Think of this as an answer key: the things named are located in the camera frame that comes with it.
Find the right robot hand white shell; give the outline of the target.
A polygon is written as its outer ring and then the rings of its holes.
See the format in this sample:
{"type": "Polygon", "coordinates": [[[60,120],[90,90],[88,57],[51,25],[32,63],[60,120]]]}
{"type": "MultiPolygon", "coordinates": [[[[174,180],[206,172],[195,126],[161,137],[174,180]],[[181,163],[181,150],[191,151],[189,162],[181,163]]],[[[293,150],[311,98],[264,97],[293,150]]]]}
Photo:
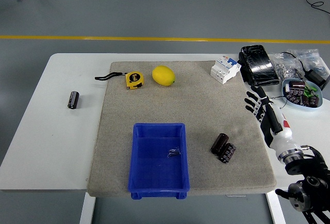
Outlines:
{"type": "Polygon", "coordinates": [[[267,146],[275,151],[277,159],[283,162],[293,154],[301,155],[301,146],[293,140],[292,129],[287,119],[263,88],[251,86],[246,95],[245,108],[256,117],[264,140],[267,146]]]}

